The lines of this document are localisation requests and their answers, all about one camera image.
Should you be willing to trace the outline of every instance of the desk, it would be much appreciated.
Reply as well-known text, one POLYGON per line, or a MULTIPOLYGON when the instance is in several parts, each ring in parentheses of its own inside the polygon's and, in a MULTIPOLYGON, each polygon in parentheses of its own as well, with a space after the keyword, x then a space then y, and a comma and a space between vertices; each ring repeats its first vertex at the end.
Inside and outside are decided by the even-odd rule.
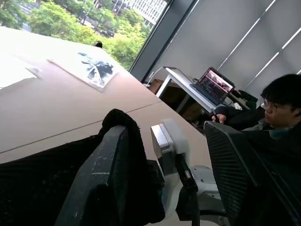
MULTIPOLYGON (((156 96, 161 97, 165 89, 167 88, 168 84, 173 80, 175 83, 177 83, 189 96, 191 96, 195 101, 197 101, 206 111, 211 112, 211 109, 217 108, 213 103, 208 101, 203 95, 198 93, 195 89, 193 89, 190 84, 192 82, 186 78, 184 75, 177 73, 169 68, 166 68, 169 75, 164 80, 164 83, 162 84, 161 88, 158 90, 156 96)), ((177 112, 183 107, 185 101, 188 100, 188 97, 186 96, 185 99, 180 104, 179 108, 177 109, 177 112)))
MULTIPOLYGON (((8 53, 42 70, 40 78, 34 81, 19 82, 0 90, 0 163, 94 135, 101 128, 106 114, 112 108, 118 108, 131 116, 141 128, 148 159, 156 159, 151 126, 172 118, 189 137, 193 165, 211 167, 205 137, 126 70, 115 75, 101 93, 46 60, 49 47, 59 51, 60 48, 79 44, 1 27, 0 33, 0 41, 6 47, 12 46, 12 49, 6 49, 8 53), (28 39, 27 44, 31 48, 35 48, 35 43, 39 46, 43 40, 45 48, 30 52, 30 47, 22 46, 25 39, 28 39), (52 45, 57 42, 63 45, 52 45)), ((206 221, 201 224, 215 225, 206 221)), ((180 222, 174 214, 158 225, 190 226, 191 222, 180 222)))

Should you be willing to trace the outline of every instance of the laptop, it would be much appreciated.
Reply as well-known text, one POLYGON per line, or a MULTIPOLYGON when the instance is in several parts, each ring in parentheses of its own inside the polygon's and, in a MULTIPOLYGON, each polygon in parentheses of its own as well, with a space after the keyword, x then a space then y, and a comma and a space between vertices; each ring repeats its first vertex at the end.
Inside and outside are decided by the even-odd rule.
POLYGON ((210 67, 196 84, 190 85, 215 106, 224 102, 235 88, 234 83, 210 67))

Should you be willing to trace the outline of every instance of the laptop screen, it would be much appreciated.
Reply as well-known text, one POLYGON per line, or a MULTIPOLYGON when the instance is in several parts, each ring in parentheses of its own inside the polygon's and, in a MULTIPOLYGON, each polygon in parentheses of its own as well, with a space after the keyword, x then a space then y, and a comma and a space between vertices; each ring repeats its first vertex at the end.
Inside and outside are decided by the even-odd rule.
POLYGON ((197 84, 212 97, 221 101, 223 101, 234 88, 223 76, 214 72, 212 68, 206 71, 197 84))

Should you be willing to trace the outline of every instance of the black hair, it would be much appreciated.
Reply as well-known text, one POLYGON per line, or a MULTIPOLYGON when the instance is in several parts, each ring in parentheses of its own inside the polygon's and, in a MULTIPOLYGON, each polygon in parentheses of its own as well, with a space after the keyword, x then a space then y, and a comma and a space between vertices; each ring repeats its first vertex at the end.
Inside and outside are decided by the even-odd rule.
POLYGON ((301 75, 286 74, 275 79, 263 91, 261 96, 269 102, 301 108, 301 75))

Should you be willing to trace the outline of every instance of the dark sleeve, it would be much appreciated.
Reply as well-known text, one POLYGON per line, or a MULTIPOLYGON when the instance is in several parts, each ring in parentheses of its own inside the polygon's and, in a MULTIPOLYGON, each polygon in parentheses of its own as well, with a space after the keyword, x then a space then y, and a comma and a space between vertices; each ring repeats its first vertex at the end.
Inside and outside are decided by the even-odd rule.
POLYGON ((241 113, 245 113, 247 111, 250 111, 250 110, 248 110, 248 109, 237 110, 237 109, 235 109, 233 107, 226 107, 226 106, 220 106, 220 107, 217 107, 215 109, 216 114, 223 114, 223 115, 225 115, 226 118, 227 118, 226 120, 230 120, 231 118, 233 118, 233 117, 235 117, 235 116, 237 116, 237 115, 239 115, 241 113))

